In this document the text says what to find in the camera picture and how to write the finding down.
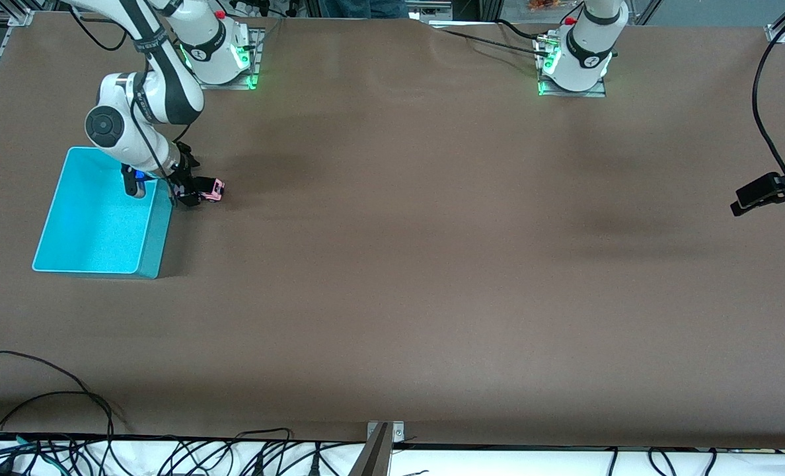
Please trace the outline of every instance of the green led light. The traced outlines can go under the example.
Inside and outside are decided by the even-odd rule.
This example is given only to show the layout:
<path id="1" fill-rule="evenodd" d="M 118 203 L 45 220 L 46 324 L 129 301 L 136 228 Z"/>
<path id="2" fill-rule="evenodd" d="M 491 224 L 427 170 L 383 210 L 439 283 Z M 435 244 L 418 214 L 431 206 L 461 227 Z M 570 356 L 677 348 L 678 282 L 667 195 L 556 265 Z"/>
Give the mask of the green led light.
<path id="1" fill-rule="evenodd" d="M 238 52 L 237 52 L 238 50 L 239 50 L 239 48 L 231 48 L 232 54 L 235 55 L 235 60 L 237 61 L 237 66 L 241 67 L 241 69 L 246 69 L 248 67 L 248 56 L 246 56 L 244 54 L 241 57 L 241 55 L 239 55 Z"/>
<path id="2" fill-rule="evenodd" d="M 179 48 L 181 50 L 181 56 L 184 57 L 184 64 L 189 67 L 189 69 L 193 69 L 193 65 L 190 64 L 190 58 L 187 58 L 187 52 L 184 51 L 184 48 Z"/>
<path id="3" fill-rule="evenodd" d="M 254 90 L 257 89 L 257 78 L 258 74 L 254 73 L 254 75 L 250 75 L 245 78 L 245 85 L 247 85 L 248 89 Z"/>

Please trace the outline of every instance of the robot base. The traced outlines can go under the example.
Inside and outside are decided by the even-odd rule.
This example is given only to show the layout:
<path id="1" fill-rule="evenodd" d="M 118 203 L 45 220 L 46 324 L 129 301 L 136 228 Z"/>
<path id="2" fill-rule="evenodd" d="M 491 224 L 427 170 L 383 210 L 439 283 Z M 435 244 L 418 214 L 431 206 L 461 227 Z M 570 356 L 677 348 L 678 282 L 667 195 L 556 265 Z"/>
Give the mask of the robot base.
<path id="1" fill-rule="evenodd" d="M 242 60 L 242 55 L 248 55 L 248 67 L 232 79 L 224 84 L 212 85 L 199 81 L 202 89 L 229 89 L 229 90 L 249 90 L 257 88 L 257 77 L 260 74 L 260 60 L 263 58 L 263 38 L 266 35 L 266 30 L 262 28 L 248 29 L 248 50 L 239 54 L 239 60 Z"/>
<path id="2" fill-rule="evenodd" d="M 549 30 L 546 35 L 539 36 L 533 40 L 534 50 L 547 52 L 548 56 L 537 56 L 537 75 L 539 76 L 540 96 L 564 96 L 564 97 L 605 97 L 607 91 L 604 90 L 604 79 L 599 78 L 592 88 L 586 91 L 569 91 L 554 82 L 544 69 L 551 66 L 551 62 L 556 62 L 559 56 L 559 30 Z"/>

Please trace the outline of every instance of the brown table surface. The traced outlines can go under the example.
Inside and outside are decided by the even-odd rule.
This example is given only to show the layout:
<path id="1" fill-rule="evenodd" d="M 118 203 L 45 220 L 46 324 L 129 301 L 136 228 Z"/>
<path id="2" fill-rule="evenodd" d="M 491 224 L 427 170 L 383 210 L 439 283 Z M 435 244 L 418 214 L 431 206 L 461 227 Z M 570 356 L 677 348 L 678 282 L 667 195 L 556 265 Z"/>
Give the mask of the brown table surface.
<path id="1" fill-rule="evenodd" d="M 186 136 L 224 202 L 174 212 L 158 280 L 78 280 L 31 260 L 100 79 L 143 60 L 41 13 L 0 63 L 0 349 L 81 376 L 120 432 L 785 446 L 785 207 L 728 209 L 775 169 L 765 44 L 628 28 L 608 97 L 561 99 L 416 21 L 284 21 L 260 88 L 208 91 Z M 761 98 L 785 156 L 783 48 Z M 71 388 L 0 358 L 0 416 Z M 102 418 L 69 398 L 6 428 Z"/>

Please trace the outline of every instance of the person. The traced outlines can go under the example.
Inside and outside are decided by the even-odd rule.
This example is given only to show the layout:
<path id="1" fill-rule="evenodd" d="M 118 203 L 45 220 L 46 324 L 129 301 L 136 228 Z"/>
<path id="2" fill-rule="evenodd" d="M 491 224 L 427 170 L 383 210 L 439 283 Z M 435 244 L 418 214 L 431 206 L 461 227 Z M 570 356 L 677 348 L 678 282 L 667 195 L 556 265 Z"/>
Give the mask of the person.
<path id="1" fill-rule="evenodd" d="M 326 18 L 408 18 L 404 0 L 319 0 Z"/>

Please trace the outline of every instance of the metal mounting plate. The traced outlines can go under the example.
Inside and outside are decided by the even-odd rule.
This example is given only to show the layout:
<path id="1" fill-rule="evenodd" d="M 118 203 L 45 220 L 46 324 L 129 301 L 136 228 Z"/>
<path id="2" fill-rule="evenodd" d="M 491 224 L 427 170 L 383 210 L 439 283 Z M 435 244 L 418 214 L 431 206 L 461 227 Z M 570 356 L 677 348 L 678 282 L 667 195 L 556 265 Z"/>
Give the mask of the metal mounting plate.
<path id="1" fill-rule="evenodd" d="M 372 432 L 375 431 L 375 427 L 382 422 L 369 422 L 366 426 L 366 439 L 369 439 L 372 436 Z M 404 422 L 392 422 L 392 442 L 393 443 L 401 443 L 404 441 Z"/>
<path id="2" fill-rule="evenodd" d="M 539 79 L 540 96 L 564 96 L 564 97 L 606 97 L 604 90 L 604 80 L 598 82 L 586 91 L 566 91 L 554 83 L 554 80 L 540 72 Z"/>

